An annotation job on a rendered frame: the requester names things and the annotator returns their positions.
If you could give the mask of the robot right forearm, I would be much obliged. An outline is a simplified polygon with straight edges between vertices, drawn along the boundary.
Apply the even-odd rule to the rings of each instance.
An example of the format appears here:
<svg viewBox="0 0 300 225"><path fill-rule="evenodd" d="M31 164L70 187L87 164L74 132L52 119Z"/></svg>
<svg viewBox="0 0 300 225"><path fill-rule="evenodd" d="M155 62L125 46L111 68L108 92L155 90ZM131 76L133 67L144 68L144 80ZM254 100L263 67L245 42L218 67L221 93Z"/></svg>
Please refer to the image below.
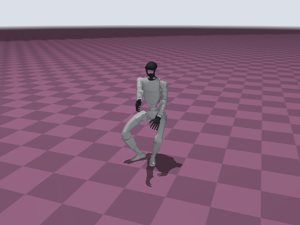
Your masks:
<svg viewBox="0 0 300 225"><path fill-rule="evenodd" d="M141 104L143 104L143 95L141 93L138 93L138 90L136 91L136 100L141 99Z"/></svg>

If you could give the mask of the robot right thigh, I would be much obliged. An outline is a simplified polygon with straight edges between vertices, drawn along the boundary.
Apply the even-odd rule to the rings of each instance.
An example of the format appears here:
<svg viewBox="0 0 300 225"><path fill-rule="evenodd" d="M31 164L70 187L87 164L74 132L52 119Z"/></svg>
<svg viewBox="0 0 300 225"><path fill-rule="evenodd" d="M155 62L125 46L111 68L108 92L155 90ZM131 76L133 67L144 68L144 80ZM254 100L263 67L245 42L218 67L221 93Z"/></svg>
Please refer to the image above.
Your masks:
<svg viewBox="0 0 300 225"><path fill-rule="evenodd" d="M123 139L129 139L131 137L130 130L136 127L141 121L147 121L148 114L145 111L140 111L139 113L135 114L124 126L121 137Z"/></svg>

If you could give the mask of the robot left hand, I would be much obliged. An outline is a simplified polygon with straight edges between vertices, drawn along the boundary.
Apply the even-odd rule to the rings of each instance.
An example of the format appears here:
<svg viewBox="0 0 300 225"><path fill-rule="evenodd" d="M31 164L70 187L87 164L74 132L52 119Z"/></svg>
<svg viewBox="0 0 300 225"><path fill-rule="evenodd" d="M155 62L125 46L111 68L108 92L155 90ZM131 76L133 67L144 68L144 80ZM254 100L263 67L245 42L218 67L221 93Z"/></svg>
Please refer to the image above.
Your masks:
<svg viewBox="0 0 300 225"><path fill-rule="evenodd" d="M157 129L158 129L159 124L160 124L160 120L161 120L161 118L160 118L159 116L156 115L155 118L152 119L152 120L149 122L149 123L151 123L151 122L153 121L152 125L153 125L153 124L154 124L154 126L156 125L155 128L154 128L154 126L153 126L154 130L156 129L156 127L157 127ZM152 126L152 125L151 125L151 126ZM157 126L157 125L158 125L158 126ZM150 127L151 127L151 126L150 126ZM153 128L152 128L152 129L153 129ZM156 129L156 130L157 130L157 129Z"/></svg>

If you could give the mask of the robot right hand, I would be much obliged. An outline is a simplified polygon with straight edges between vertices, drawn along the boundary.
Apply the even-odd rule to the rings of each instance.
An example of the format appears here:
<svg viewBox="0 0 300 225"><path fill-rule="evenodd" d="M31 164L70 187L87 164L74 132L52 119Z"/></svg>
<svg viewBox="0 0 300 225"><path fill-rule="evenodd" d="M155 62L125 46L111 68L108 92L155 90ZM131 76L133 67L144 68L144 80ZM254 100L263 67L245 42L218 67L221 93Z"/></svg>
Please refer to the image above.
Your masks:
<svg viewBox="0 0 300 225"><path fill-rule="evenodd" d="M140 107L139 107L140 105L141 105L141 99L138 99L138 100L136 101L136 104L135 104L135 106L136 106L136 111L137 111L137 112L140 112L140 111L139 111L139 110L140 110L140 109L139 109L139 108L140 108Z"/></svg>

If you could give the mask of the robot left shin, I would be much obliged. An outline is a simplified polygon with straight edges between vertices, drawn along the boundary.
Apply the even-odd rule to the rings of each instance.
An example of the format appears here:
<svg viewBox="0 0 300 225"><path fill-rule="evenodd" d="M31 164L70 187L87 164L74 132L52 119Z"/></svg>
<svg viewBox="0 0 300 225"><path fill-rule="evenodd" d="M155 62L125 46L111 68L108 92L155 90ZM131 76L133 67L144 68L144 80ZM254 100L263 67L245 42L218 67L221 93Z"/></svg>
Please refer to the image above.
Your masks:
<svg viewBox="0 0 300 225"><path fill-rule="evenodd" d="M154 144L153 144L153 150L152 150L153 153L152 153L152 156L154 156L154 158L155 158L156 154L158 153L158 151L159 151L159 149L160 149L162 140L163 140L163 138L161 138L160 143L154 143ZM152 157L152 156L151 156L151 157Z"/></svg>

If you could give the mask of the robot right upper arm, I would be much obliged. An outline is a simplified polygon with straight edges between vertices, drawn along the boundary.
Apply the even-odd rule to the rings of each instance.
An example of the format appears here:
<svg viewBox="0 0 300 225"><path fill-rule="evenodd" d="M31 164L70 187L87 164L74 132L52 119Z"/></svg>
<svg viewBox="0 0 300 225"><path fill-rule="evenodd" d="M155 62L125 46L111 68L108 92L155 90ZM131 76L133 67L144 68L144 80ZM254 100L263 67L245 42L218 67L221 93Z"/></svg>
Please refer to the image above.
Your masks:
<svg viewBox="0 0 300 225"><path fill-rule="evenodd" d="M142 77L138 77L137 78L137 83L136 83L136 89L138 90L138 93L141 93L143 95L143 84L142 84L142 81L143 81L144 78Z"/></svg>

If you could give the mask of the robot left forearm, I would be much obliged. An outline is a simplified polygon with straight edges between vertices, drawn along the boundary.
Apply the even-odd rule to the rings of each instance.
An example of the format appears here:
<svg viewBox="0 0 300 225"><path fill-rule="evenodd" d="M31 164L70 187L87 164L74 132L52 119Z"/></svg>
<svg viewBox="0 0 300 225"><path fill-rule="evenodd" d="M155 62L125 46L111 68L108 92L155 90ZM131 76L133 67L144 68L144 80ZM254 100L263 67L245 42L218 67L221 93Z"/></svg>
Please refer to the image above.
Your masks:
<svg viewBox="0 0 300 225"><path fill-rule="evenodd" d="M160 105L159 111L157 112L157 116L159 116L161 118L166 107L167 107L167 100L164 101L163 105Z"/></svg>

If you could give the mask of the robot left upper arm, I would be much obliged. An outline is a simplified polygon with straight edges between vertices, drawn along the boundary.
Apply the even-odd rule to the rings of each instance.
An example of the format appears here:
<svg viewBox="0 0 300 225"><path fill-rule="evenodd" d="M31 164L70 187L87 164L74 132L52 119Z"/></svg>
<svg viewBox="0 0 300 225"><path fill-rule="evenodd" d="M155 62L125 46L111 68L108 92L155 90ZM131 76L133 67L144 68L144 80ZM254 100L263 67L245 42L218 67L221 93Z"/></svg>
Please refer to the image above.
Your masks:
<svg viewBox="0 0 300 225"><path fill-rule="evenodd" d="M160 87L162 88L162 99L160 100L160 104L163 105L164 101L167 100L168 96L168 83L165 81L159 81Z"/></svg>

